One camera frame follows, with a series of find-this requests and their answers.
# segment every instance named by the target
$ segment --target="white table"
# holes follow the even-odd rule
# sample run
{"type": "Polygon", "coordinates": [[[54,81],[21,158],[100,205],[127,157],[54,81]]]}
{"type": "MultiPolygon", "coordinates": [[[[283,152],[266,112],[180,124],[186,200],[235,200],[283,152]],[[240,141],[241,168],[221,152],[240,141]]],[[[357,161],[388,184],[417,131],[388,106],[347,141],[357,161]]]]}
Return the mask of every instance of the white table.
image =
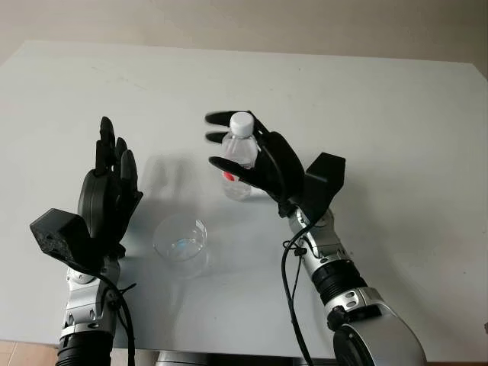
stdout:
{"type": "MultiPolygon", "coordinates": [[[[279,271],[287,221],[269,199],[227,200],[207,163],[220,151],[204,114],[235,108],[279,130],[305,166],[321,151],[347,159],[332,209],[363,277],[429,360],[486,360],[486,100],[468,64],[28,42],[0,68],[0,339],[57,343],[66,266],[28,225],[50,207],[75,212],[107,115],[145,193],[120,279],[138,283],[137,348],[298,356],[279,271]],[[208,230],[207,266],[190,279],[152,248],[176,212],[208,230]]],[[[312,355],[332,357],[304,274],[297,313],[312,355]]]]}

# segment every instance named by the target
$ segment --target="silver metal ring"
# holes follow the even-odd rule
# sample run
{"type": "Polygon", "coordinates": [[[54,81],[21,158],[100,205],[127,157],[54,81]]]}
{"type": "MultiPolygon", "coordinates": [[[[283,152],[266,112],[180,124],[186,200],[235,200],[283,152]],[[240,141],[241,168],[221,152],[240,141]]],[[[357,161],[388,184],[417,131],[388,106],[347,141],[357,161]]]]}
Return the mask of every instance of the silver metal ring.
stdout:
{"type": "Polygon", "coordinates": [[[65,329],[63,329],[61,331],[61,336],[59,337],[59,339],[63,339],[64,337],[69,336],[70,334],[80,333],[80,332],[111,333],[111,329],[109,329],[106,326],[103,326],[103,324],[100,324],[99,322],[80,323],[80,324],[75,324],[74,326],[68,326],[65,329]]]}
{"type": "Polygon", "coordinates": [[[334,307],[343,307],[346,312],[370,305],[384,305],[383,298],[375,288],[359,287],[343,292],[331,299],[325,306],[327,316],[334,307]]]}

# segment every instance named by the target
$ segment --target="transparent bowl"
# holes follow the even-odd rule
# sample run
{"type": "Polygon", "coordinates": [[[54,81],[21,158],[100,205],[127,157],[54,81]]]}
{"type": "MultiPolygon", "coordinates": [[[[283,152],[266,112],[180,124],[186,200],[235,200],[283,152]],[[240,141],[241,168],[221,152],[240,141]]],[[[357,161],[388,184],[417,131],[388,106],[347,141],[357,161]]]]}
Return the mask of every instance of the transparent bowl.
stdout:
{"type": "Polygon", "coordinates": [[[205,225],[194,215],[177,213],[156,228],[152,246],[165,260],[185,262],[200,253],[207,244],[205,225]]]}

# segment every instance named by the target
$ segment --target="black cable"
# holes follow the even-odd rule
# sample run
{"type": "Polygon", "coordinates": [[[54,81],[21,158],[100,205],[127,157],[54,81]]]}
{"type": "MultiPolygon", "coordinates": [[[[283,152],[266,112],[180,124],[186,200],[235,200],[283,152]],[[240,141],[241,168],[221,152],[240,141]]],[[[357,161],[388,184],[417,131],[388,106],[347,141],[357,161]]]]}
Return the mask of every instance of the black cable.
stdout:
{"type": "Polygon", "coordinates": [[[302,230],[300,230],[298,233],[294,235],[294,237],[290,240],[290,242],[287,244],[286,248],[283,251],[283,255],[281,257],[281,279],[283,280],[283,285],[284,285],[284,293],[287,297],[287,302],[288,302],[288,309],[290,311],[290,316],[291,316],[291,324],[293,325],[294,331],[295,331],[295,336],[297,337],[297,342],[300,347],[300,350],[302,351],[303,358],[305,358],[305,361],[309,366],[313,366],[312,358],[310,357],[310,353],[308,352],[307,345],[305,344],[305,340],[303,339],[302,332],[300,330],[300,325],[298,324],[298,319],[297,319],[297,314],[295,313],[295,308],[294,308],[294,302],[290,294],[290,288],[288,286],[288,279],[287,279],[287,269],[286,269],[286,264],[287,264],[287,256],[288,253],[291,250],[292,245],[305,233],[307,233],[312,227],[315,225],[315,223],[318,220],[309,223],[307,226],[305,226],[302,230]]]}
{"type": "MultiPolygon", "coordinates": [[[[284,242],[282,242],[281,246],[283,247],[283,249],[286,249],[287,248],[287,244],[290,242],[290,240],[285,240],[284,242]]],[[[293,250],[295,249],[299,249],[300,247],[297,245],[297,244],[294,244],[294,246],[292,247],[293,250]]]]}
{"type": "Polygon", "coordinates": [[[108,288],[108,287],[104,288],[104,292],[102,292],[101,296],[100,296],[100,304],[101,304],[102,309],[105,306],[105,297],[107,296],[108,290],[110,290],[110,288],[108,288]]]}
{"type": "Polygon", "coordinates": [[[127,326],[125,325],[125,322],[124,320],[122,319],[122,316],[120,314],[120,310],[117,310],[117,318],[119,318],[119,322],[120,324],[122,325],[122,327],[125,329],[125,331],[127,332],[127,326]]]}
{"type": "Polygon", "coordinates": [[[125,288],[122,288],[122,289],[120,289],[119,291],[120,291],[120,293],[121,293],[121,294],[125,294],[126,292],[128,292],[128,290],[130,290],[130,289],[132,289],[132,288],[135,288],[136,286],[137,286],[137,283],[135,283],[135,282],[134,282],[134,283],[133,283],[133,284],[131,284],[130,286],[127,286],[127,287],[125,287],[125,288]]]}
{"type": "Polygon", "coordinates": [[[319,256],[317,256],[317,255],[315,254],[315,252],[313,251],[313,249],[312,249],[312,243],[311,243],[311,242],[308,240],[308,238],[307,238],[306,236],[304,236],[304,237],[303,237],[303,240],[305,240],[305,241],[307,242],[308,247],[309,247],[310,251],[312,252],[312,255],[315,257],[315,259],[320,259],[320,257],[319,257],[319,256]]]}
{"type": "Polygon", "coordinates": [[[291,291],[291,301],[295,303],[295,291],[297,290],[298,276],[300,275],[300,267],[302,265],[302,257],[298,257],[297,274],[295,275],[295,284],[293,285],[293,291],[291,291]]]}
{"type": "Polygon", "coordinates": [[[127,325],[124,324],[125,326],[124,329],[127,334],[127,365],[136,366],[136,362],[135,362],[136,345],[134,342],[134,328],[132,325],[132,318],[130,317],[129,307],[127,306],[127,302],[125,301],[122,293],[119,291],[119,289],[114,284],[114,282],[110,281],[107,277],[105,277],[102,274],[99,274],[95,271],[90,271],[87,268],[83,268],[82,266],[73,263],[70,263],[69,267],[71,267],[75,271],[85,273],[87,275],[98,278],[100,281],[103,281],[115,293],[118,301],[120,302],[120,305],[122,306],[122,310],[124,311],[125,319],[127,321],[127,325]]]}

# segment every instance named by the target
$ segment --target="water bottle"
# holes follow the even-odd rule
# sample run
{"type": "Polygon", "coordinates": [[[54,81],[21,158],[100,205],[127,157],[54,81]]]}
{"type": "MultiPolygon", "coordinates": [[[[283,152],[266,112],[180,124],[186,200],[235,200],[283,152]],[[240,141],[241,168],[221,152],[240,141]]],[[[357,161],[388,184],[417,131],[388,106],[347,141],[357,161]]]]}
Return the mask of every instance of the water bottle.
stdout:
{"type": "MultiPolygon", "coordinates": [[[[222,139],[223,157],[243,168],[254,166],[258,144],[252,135],[254,117],[247,112],[237,112],[230,118],[230,132],[222,139]]],[[[239,177],[223,172],[223,191],[231,200],[242,201],[251,195],[251,186],[239,177]]]]}

